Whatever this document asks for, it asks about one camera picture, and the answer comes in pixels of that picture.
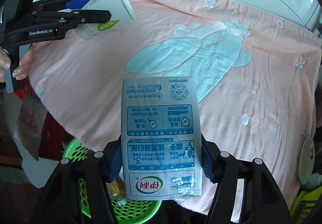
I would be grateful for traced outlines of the silver milk carton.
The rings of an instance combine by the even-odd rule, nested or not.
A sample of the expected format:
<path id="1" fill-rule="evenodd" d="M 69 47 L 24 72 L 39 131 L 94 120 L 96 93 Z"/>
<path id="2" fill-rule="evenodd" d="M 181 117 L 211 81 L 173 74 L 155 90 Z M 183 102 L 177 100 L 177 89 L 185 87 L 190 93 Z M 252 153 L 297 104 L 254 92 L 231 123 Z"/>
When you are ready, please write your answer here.
<path id="1" fill-rule="evenodd" d="M 201 130 L 194 79 L 125 79 L 121 145 L 129 199 L 160 201 L 200 196 Z"/>

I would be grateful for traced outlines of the white paper cup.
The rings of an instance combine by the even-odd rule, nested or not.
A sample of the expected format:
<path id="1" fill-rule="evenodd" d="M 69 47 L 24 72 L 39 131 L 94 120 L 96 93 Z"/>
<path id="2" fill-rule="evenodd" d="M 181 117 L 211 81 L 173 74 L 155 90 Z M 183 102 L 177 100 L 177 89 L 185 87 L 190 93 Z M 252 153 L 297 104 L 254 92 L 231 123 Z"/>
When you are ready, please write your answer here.
<path id="1" fill-rule="evenodd" d="M 129 0 L 90 0 L 82 9 L 94 14 L 93 20 L 85 20 L 74 29 L 76 34 L 85 40 L 91 39 L 117 24 L 124 24 L 136 19 Z"/>

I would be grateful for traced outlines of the green plastic basket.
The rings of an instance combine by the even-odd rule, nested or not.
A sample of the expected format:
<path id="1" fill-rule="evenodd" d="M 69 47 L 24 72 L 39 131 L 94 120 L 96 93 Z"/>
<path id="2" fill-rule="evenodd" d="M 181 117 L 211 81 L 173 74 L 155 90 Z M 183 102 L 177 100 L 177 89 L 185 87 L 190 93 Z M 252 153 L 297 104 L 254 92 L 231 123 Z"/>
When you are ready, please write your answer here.
<path id="1" fill-rule="evenodd" d="M 76 162 L 88 158 L 91 153 L 92 150 L 86 148 L 77 139 L 72 139 L 67 145 L 63 157 Z M 86 181 L 80 179 L 79 184 L 82 213 L 91 217 Z M 162 205 L 162 201 L 133 201 L 126 198 L 120 200 L 116 196 L 111 198 L 111 203 L 119 223 L 146 223 L 154 217 Z"/>

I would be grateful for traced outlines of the white round scale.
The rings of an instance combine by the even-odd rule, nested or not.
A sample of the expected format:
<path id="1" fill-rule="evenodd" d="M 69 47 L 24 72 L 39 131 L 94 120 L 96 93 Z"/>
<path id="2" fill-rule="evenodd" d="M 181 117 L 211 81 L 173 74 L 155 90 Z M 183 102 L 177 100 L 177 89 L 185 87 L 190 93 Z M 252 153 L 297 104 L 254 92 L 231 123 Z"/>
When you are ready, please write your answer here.
<path id="1" fill-rule="evenodd" d="M 307 184 L 312 174 L 315 161 L 315 146 L 311 136 L 307 136 L 300 149 L 297 172 L 302 185 Z"/>

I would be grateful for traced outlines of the white printed bag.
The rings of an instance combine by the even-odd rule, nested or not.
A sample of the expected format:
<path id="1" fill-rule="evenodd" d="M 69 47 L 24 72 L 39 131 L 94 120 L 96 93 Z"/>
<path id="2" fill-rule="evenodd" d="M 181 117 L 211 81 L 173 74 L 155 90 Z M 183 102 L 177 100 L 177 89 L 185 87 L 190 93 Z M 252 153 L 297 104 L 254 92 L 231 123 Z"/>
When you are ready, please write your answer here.
<path id="1" fill-rule="evenodd" d="M 43 103 L 37 97 L 25 95 L 18 115 L 16 138 L 37 161 L 46 117 Z"/>

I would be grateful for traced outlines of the yellow-green dish rack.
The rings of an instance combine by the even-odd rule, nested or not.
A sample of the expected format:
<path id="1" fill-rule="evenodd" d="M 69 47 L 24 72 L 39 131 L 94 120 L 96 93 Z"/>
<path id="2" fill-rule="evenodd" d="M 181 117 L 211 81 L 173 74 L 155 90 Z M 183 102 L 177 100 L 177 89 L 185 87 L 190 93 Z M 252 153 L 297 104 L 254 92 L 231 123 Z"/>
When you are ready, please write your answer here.
<path id="1" fill-rule="evenodd" d="M 290 214 L 293 223 L 303 223 L 321 196 L 322 187 L 312 191 L 301 191 L 291 206 Z"/>

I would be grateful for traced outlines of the pink blanket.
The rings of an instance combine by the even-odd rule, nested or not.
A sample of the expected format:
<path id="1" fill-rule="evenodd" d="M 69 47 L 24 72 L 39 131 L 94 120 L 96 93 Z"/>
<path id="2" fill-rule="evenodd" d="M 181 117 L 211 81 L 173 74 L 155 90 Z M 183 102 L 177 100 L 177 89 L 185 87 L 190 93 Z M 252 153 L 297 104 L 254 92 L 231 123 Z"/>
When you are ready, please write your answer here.
<path id="1" fill-rule="evenodd" d="M 192 77 L 200 130 L 237 159 L 261 158 L 288 206 L 297 160 L 316 125 L 321 48 L 310 31 L 234 0 L 129 0 L 136 19 L 89 39 L 38 43 L 29 80 L 54 119 L 103 149 L 121 133 L 125 79 Z M 176 199 L 207 214 L 216 185 Z"/>

